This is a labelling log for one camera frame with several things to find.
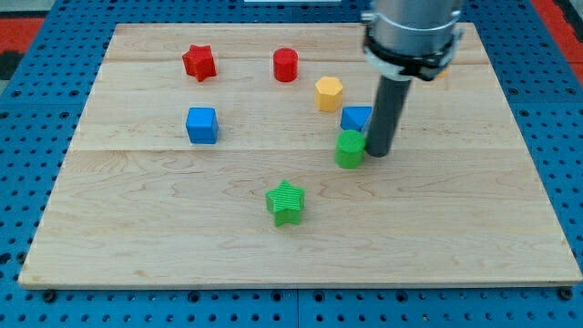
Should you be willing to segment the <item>yellow block behind arm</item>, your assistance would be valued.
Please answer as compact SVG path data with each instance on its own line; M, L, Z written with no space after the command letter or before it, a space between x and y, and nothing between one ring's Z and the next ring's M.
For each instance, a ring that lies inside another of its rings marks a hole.
M448 74L448 67L446 67L444 70L442 70L437 77L446 77Z

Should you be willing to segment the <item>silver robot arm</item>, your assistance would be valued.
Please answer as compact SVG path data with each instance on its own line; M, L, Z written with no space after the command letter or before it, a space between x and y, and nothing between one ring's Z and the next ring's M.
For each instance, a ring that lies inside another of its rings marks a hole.
M361 13L367 62L394 81L435 79L455 56L463 6L463 0L373 0Z

